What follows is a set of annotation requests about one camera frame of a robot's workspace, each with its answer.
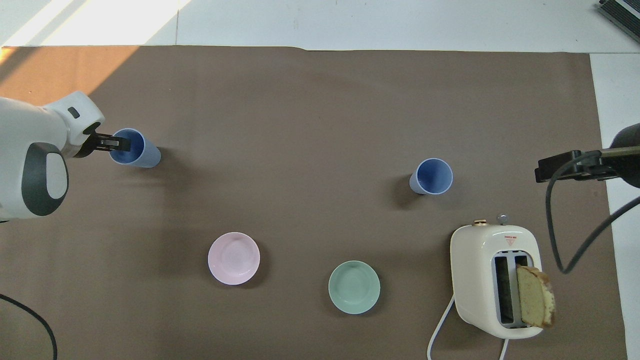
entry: cream toaster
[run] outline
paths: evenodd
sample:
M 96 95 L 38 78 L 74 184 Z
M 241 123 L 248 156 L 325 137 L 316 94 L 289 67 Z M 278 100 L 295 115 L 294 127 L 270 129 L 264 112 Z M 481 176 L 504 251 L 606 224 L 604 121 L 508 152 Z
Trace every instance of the cream toaster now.
M 540 270 L 533 234 L 520 226 L 475 220 L 451 236 L 451 278 L 462 320 L 503 339 L 523 339 L 542 329 L 522 321 L 516 266 Z

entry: pink bowl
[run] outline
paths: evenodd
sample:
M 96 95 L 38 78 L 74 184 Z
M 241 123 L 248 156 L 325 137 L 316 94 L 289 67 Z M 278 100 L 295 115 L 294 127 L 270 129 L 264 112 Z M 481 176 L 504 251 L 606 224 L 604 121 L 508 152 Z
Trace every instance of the pink bowl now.
M 243 233 L 227 233 L 209 249 L 209 270 L 223 284 L 238 285 L 255 275 L 260 265 L 260 250 Z

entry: plastic cup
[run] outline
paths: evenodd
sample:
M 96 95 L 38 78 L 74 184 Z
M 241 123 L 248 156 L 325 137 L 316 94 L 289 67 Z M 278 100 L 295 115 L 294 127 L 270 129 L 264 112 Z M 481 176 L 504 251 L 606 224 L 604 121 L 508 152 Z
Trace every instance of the plastic cup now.
M 453 170 L 446 161 L 438 158 L 424 160 L 409 179 L 409 186 L 421 195 L 440 195 L 453 184 Z
M 111 159 L 118 164 L 149 168 L 160 162 L 160 150 L 138 130 L 127 127 L 116 131 L 113 136 L 131 141 L 131 151 L 113 150 L 109 152 Z

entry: bread slice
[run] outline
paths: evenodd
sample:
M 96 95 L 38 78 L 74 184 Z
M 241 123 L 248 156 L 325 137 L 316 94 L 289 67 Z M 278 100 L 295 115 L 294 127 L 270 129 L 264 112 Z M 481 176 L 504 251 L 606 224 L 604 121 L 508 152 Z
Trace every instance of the bread slice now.
M 556 300 L 549 276 L 531 266 L 517 265 L 522 321 L 542 328 L 554 325 Z

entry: mint green plate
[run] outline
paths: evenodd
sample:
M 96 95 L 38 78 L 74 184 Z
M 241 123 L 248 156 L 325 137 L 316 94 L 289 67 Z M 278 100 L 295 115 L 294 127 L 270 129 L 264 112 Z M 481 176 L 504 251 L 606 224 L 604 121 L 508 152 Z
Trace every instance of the mint green plate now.
M 371 266 L 351 260 L 340 264 L 329 278 L 333 305 L 347 314 L 362 314 L 376 304 L 380 279 Z

